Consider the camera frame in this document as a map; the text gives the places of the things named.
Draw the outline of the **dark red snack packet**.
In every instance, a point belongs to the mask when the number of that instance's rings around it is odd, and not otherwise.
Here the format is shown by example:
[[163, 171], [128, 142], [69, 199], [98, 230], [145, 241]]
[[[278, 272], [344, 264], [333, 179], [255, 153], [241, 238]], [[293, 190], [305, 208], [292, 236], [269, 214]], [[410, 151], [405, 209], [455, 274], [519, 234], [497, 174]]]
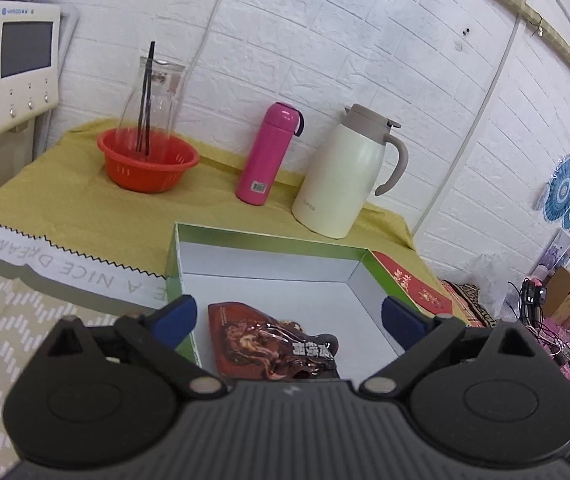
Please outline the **dark red snack packet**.
[[209, 304], [208, 324], [215, 366], [228, 382], [339, 377], [339, 342], [332, 334], [308, 335], [294, 321], [277, 320], [235, 301]]

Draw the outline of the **red envelope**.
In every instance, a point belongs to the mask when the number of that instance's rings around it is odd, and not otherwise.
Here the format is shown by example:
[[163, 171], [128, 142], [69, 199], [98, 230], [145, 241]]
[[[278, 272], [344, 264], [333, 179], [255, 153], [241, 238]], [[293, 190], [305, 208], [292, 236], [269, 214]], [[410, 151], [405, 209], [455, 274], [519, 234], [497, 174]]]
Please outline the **red envelope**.
[[429, 313], [432, 316], [453, 313], [452, 301], [449, 296], [443, 295], [416, 278], [415, 275], [382, 252], [373, 252], [373, 255], [404, 290], [419, 311], [424, 314]]

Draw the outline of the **green cardboard box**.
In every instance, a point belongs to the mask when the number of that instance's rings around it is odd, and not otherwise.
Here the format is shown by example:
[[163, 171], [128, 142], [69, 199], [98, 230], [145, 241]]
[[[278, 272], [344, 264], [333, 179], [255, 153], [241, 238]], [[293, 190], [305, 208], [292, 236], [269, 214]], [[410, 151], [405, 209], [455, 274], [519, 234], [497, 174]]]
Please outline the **green cardboard box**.
[[310, 335], [336, 336], [339, 377], [354, 384], [403, 352], [381, 323], [384, 299], [419, 310], [367, 249], [187, 223], [173, 228], [166, 285], [170, 298], [196, 301], [196, 326], [180, 349], [208, 372], [215, 356], [207, 308], [215, 302], [242, 302]]

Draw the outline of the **mustard yellow tablecloth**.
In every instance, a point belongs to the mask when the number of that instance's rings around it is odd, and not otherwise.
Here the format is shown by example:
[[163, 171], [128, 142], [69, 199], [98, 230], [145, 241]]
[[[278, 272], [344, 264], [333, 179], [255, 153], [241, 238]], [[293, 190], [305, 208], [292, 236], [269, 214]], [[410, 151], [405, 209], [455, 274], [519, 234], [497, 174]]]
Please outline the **mustard yellow tablecloth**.
[[[97, 120], [68, 131], [0, 188], [0, 261], [42, 270], [44, 258], [52, 257], [165, 279], [178, 223], [335, 244], [306, 231], [291, 216], [293, 176], [279, 181], [264, 206], [249, 206], [233, 193], [233, 156], [209, 145], [200, 145], [199, 163], [170, 191], [143, 194], [121, 188], [107, 176], [96, 143], [108, 128], [108, 120]], [[347, 242], [336, 245], [382, 252], [449, 296], [415, 252], [397, 214], [366, 208]]]

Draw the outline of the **cream thermal jug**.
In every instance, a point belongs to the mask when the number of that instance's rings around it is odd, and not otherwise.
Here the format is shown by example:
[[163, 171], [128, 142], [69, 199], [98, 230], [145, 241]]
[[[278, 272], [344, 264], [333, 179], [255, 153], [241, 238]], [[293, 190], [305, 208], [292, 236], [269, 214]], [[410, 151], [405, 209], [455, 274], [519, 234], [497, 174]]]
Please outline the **cream thermal jug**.
[[[369, 196], [388, 193], [407, 169], [409, 151], [391, 134], [400, 127], [363, 105], [347, 107], [308, 168], [291, 205], [294, 218], [333, 240], [346, 237]], [[377, 184], [388, 145], [397, 150], [397, 166], [386, 182]]]

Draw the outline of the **brown cardboard box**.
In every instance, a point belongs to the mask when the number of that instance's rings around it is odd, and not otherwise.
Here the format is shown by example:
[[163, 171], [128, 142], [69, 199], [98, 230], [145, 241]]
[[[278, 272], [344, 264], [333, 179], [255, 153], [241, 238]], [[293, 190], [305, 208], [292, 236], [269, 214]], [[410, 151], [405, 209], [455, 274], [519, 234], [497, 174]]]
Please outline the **brown cardboard box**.
[[543, 315], [562, 325], [570, 318], [570, 271], [560, 266], [546, 283]]

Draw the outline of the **red plastic basket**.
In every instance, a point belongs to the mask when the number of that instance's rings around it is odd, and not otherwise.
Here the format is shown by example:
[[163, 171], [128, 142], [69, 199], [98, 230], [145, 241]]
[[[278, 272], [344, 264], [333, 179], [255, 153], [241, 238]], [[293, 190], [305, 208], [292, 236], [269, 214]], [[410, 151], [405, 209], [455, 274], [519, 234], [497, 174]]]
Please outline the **red plastic basket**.
[[178, 136], [151, 129], [149, 150], [136, 151], [138, 129], [114, 128], [102, 132], [96, 143], [105, 158], [110, 180], [128, 191], [158, 194], [175, 188], [199, 163], [196, 148]]

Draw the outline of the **clear glass carafe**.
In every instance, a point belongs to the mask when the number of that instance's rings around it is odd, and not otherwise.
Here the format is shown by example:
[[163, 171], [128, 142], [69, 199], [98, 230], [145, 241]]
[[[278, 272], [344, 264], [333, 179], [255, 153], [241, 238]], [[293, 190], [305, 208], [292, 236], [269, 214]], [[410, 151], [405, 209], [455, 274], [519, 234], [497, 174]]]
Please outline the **clear glass carafe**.
[[[126, 99], [117, 128], [138, 128], [146, 58], [140, 57], [139, 73]], [[151, 81], [151, 129], [171, 134], [178, 108], [178, 94], [185, 67], [154, 58]]]

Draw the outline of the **black chopsticks pair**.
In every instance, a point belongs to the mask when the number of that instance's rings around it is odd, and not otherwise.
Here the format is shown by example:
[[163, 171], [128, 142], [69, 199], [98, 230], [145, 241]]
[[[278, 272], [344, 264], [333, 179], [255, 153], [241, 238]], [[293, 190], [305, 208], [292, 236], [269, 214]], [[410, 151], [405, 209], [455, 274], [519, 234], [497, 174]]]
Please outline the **black chopsticks pair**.
[[153, 80], [155, 48], [156, 41], [151, 40], [148, 47], [143, 73], [138, 121], [138, 140], [136, 141], [136, 151], [142, 153], [145, 157], [149, 155], [149, 129], [151, 129], [151, 81]]

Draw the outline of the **pink thermos bottle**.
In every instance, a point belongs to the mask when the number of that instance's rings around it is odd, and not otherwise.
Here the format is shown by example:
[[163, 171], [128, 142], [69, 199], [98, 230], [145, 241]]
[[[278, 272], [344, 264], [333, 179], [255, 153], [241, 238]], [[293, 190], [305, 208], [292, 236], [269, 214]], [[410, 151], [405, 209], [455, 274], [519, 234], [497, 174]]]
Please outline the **pink thermos bottle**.
[[236, 185], [237, 198], [253, 206], [267, 201], [291, 140], [304, 128], [302, 112], [291, 104], [275, 102], [267, 109]]

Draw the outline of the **white machine with screen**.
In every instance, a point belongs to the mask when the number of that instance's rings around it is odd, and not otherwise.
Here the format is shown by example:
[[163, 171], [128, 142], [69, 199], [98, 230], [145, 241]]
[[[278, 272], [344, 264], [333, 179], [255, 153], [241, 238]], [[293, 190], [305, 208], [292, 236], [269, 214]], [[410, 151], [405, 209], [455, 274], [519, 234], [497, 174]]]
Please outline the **white machine with screen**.
[[32, 161], [35, 119], [58, 105], [55, 4], [0, 1], [0, 187]]

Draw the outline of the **blue round wall decoration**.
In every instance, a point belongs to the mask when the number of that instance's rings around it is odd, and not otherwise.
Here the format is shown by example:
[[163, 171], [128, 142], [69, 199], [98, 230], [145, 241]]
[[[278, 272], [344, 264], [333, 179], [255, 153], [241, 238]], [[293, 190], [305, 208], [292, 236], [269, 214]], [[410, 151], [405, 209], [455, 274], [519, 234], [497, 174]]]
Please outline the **blue round wall decoration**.
[[547, 222], [559, 222], [564, 230], [570, 230], [570, 154], [560, 161], [550, 176], [543, 216]]

